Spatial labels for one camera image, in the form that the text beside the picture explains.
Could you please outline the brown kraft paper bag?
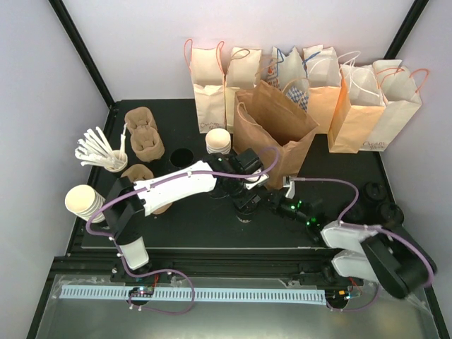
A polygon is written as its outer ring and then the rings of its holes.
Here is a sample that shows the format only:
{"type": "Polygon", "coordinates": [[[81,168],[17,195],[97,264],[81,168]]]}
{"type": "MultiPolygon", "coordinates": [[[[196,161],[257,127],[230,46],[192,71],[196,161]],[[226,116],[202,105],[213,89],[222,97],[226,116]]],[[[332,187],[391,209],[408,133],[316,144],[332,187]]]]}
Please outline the brown kraft paper bag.
{"type": "Polygon", "coordinates": [[[318,123],[280,90],[261,81],[255,88],[238,90],[234,99],[233,148],[242,153],[251,148],[266,168],[279,159],[268,173],[266,187],[280,189],[283,178],[299,173],[318,123]]]}

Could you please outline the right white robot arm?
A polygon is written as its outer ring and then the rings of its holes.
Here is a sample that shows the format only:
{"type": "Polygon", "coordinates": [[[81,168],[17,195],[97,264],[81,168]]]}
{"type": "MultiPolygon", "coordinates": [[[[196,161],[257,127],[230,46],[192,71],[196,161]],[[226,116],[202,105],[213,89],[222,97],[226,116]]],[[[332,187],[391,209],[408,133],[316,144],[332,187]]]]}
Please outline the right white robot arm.
{"type": "Polygon", "coordinates": [[[323,280],[336,285],[344,278],[359,278],[380,284],[392,297],[404,299],[419,287],[430,286],[435,268],[403,230],[351,225],[314,214],[314,207],[283,192],[266,199],[271,211],[300,222],[312,241],[340,253],[321,267],[323,280]]]}

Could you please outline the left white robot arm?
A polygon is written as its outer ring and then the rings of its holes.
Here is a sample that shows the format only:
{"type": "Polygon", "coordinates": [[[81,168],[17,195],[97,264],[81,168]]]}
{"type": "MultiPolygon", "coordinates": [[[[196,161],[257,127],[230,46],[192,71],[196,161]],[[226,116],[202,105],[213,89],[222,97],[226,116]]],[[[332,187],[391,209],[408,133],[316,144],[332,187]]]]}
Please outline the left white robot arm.
{"type": "Polygon", "coordinates": [[[125,259],[128,275],[143,282],[152,271],[143,236],[133,219],[148,217],[168,204],[212,191],[229,196],[238,214],[252,214],[260,201],[257,188],[268,181],[269,171],[249,148],[239,155],[208,154],[185,169],[154,179],[118,179],[107,196],[108,208],[103,215],[125,259]]]}

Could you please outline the black white paper cup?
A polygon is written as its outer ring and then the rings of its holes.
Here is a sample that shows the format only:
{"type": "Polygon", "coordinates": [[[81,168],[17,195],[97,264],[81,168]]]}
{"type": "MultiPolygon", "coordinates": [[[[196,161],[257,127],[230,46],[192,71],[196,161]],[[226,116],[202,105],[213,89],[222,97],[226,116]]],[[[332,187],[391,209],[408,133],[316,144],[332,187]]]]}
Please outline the black white paper cup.
{"type": "Polygon", "coordinates": [[[237,219],[242,223],[249,223],[251,222],[254,212],[253,211],[236,211],[237,219]]]}

